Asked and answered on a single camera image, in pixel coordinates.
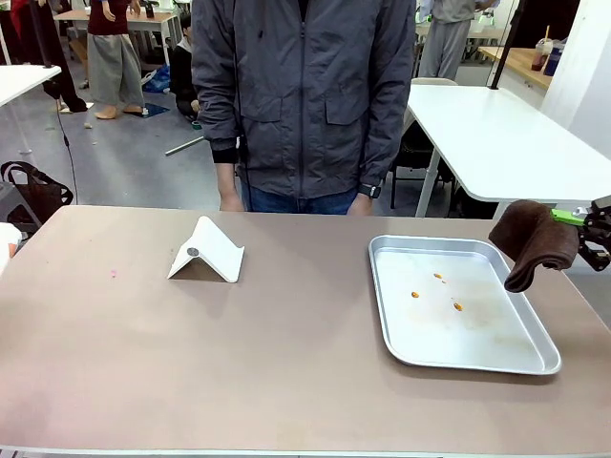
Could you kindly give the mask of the person's left hand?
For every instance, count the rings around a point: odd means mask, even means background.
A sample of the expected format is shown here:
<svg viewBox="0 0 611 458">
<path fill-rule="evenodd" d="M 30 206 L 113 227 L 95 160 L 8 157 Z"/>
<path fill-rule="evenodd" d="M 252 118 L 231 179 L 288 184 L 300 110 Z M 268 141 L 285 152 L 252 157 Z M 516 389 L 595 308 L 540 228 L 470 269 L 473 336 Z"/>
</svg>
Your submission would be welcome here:
<svg viewBox="0 0 611 458">
<path fill-rule="evenodd" d="M 348 208 L 348 216 L 368 217 L 373 215 L 373 199 L 359 193 Z"/>
</svg>

